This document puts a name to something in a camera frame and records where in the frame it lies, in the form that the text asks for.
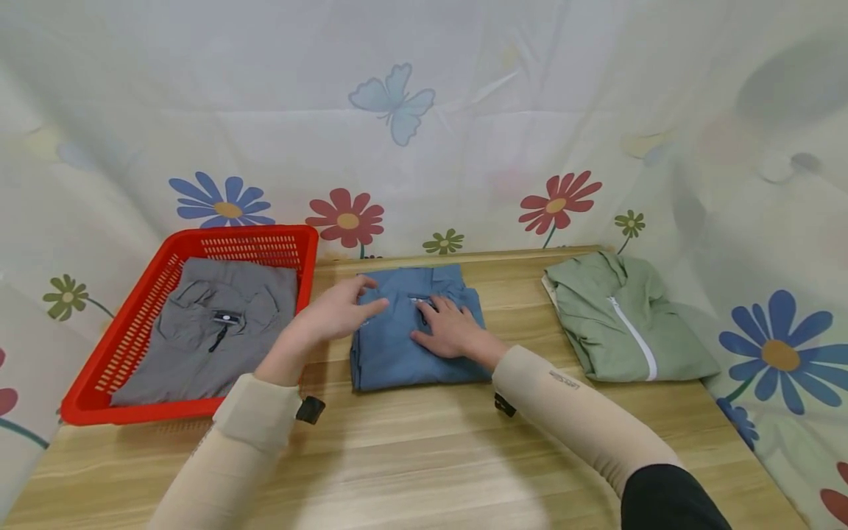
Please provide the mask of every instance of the blue flower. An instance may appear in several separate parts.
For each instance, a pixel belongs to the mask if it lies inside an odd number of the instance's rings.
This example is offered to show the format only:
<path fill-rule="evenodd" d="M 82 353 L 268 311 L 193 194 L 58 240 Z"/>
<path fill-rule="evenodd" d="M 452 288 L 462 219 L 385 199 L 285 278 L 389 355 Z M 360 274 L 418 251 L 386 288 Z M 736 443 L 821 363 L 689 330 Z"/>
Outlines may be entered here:
<path fill-rule="evenodd" d="M 203 189 L 182 179 L 170 179 L 168 181 L 171 187 L 188 197 L 177 199 L 178 203 L 185 204 L 185 206 L 176 209 L 176 214 L 183 219 L 211 217 L 200 225 L 201 228 L 226 226 L 228 221 L 230 226 L 273 225 L 275 223 L 270 217 L 254 215 L 270 208 L 271 203 L 255 202 L 256 199 L 265 195 L 265 192 L 257 187 L 249 187 L 242 192 L 244 187 L 242 177 L 231 176 L 226 179 L 224 183 L 225 200 L 209 175 L 198 171 L 194 176 Z"/>
<path fill-rule="evenodd" d="M 818 311 L 793 328 L 795 298 L 788 291 L 776 291 L 768 300 L 768 319 L 759 304 L 750 311 L 737 307 L 731 312 L 736 325 L 748 338 L 734 332 L 722 332 L 718 342 L 729 351 L 751 357 L 751 360 L 730 368 L 728 374 L 736 381 L 750 381 L 763 373 L 754 389 L 760 401 L 770 399 L 778 388 L 787 408 L 804 414 L 804 403 L 795 384 L 813 398 L 831 407 L 842 404 L 842 398 L 824 382 L 848 390 L 848 371 L 831 365 L 848 365 L 848 344 L 830 344 L 799 349 L 804 343 L 826 332 L 834 323 L 828 311 Z"/>
<path fill-rule="evenodd" d="M 725 398 L 716 399 L 718 408 L 728 417 L 736 432 L 748 444 L 748 449 L 754 450 L 754 442 L 760 439 L 760 433 L 756 431 L 754 422 L 748 419 L 748 411 L 742 407 L 734 407 Z"/>

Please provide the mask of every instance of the floral backdrop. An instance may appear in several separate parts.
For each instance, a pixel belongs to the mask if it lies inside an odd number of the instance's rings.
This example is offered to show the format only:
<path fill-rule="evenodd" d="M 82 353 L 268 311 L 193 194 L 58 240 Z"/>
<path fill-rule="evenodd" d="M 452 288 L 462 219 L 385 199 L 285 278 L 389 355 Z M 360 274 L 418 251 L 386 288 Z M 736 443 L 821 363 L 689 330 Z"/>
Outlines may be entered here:
<path fill-rule="evenodd" d="M 279 223 L 330 260 L 650 260 L 717 406 L 813 527 L 848 524 L 848 121 L 804 93 L 835 66 L 779 57 L 845 8 L 778 4 L 4 4 L 0 519 L 161 241 Z M 808 83 L 758 97 L 795 63 Z"/>

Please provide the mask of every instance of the folded clothing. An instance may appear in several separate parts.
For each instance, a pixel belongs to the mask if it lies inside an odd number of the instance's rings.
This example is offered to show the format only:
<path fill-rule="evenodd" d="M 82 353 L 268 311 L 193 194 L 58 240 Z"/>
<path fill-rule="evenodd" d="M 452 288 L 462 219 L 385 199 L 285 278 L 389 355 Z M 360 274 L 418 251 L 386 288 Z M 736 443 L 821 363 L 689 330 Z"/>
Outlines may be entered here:
<path fill-rule="evenodd" d="M 147 354 L 112 405 L 226 395 L 264 359 L 297 297 L 294 269 L 189 259 L 153 322 Z"/>
<path fill-rule="evenodd" d="M 483 311 L 477 291 L 466 287 L 459 265 L 402 268 L 367 273 L 379 283 L 360 297 L 360 304 L 388 298 L 388 308 L 367 320 L 354 334 L 350 347 L 350 375 L 354 390 L 370 391 L 433 382 L 489 381 L 488 371 L 466 358 L 442 359 L 410 338 L 413 330 L 430 333 L 416 307 L 430 295 L 465 306 L 481 327 Z"/>
<path fill-rule="evenodd" d="M 719 372 L 644 259 L 596 252 L 545 272 L 555 293 L 551 299 L 586 377 L 685 381 Z"/>

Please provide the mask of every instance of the beige arm sleeve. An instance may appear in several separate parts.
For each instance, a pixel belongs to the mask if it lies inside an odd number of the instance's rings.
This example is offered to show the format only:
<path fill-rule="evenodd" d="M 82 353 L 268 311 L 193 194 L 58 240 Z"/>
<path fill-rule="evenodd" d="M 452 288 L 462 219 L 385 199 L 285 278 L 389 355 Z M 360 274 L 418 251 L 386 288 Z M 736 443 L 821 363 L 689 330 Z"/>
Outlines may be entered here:
<path fill-rule="evenodd" d="M 683 467 L 672 448 L 644 423 L 528 349 L 513 346 L 492 379 L 513 407 L 592 466 L 619 497 L 642 467 Z"/>
<path fill-rule="evenodd" d="M 237 528 L 274 471 L 300 406 L 298 389 L 243 378 L 168 488 L 151 530 Z"/>

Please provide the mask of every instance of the black clip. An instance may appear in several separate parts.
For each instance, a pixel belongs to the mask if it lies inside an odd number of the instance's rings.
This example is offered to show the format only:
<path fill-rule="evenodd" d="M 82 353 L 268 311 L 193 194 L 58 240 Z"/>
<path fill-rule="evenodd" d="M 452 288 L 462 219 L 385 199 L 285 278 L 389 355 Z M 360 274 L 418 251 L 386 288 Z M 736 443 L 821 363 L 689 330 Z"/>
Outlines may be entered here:
<path fill-rule="evenodd" d="M 318 418 L 321 417 L 321 412 L 326 408 L 326 404 L 318 398 L 313 398 L 312 396 L 306 396 L 304 402 L 300 404 L 300 408 L 298 409 L 298 413 L 294 416 L 295 419 L 306 421 L 312 425 L 315 425 L 318 422 Z"/>
<path fill-rule="evenodd" d="M 494 408 L 497 410 L 502 410 L 504 414 L 506 414 L 510 418 L 516 415 L 516 408 L 512 406 L 509 401 L 504 399 L 504 396 L 500 395 L 497 392 L 494 393 Z"/>

